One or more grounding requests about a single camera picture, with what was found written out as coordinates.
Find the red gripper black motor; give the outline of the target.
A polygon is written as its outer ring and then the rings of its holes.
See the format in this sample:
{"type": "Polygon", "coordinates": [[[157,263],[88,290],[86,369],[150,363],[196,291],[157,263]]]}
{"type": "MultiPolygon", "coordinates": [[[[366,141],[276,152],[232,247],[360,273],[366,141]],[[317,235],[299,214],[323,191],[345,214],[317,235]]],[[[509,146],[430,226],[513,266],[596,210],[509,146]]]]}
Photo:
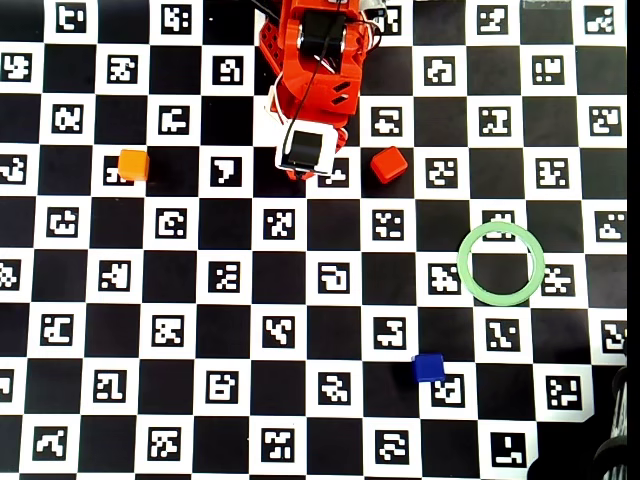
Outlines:
{"type": "Polygon", "coordinates": [[[276,77],[273,95],[273,114],[282,122],[294,118],[299,106],[298,120],[332,125],[338,133],[335,152],[338,153],[348,140],[346,124],[356,113],[362,84],[362,67],[347,65],[345,73],[330,73],[324,66],[311,83],[311,70],[294,67],[290,73],[300,73],[294,80],[294,89],[286,83],[286,71],[282,69],[276,77]]]}

